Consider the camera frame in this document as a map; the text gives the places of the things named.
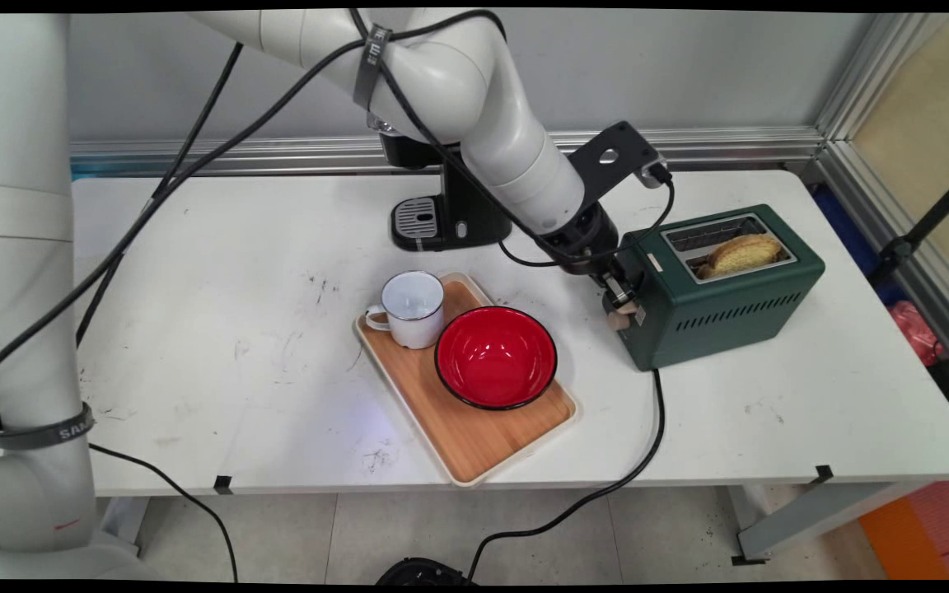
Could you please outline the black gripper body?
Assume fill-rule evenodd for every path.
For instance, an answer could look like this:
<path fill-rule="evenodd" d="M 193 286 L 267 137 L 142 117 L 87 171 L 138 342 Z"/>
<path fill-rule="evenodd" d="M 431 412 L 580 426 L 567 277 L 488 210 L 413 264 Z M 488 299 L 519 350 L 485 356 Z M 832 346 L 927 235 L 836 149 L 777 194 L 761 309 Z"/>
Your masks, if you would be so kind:
<path fill-rule="evenodd" d="M 613 219 L 599 204 L 593 203 L 558 231 L 542 236 L 551 247 L 546 267 L 559 267 L 572 275 L 588 275 L 595 281 L 613 278 L 628 280 L 618 261 L 622 246 L 620 233 Z"/>

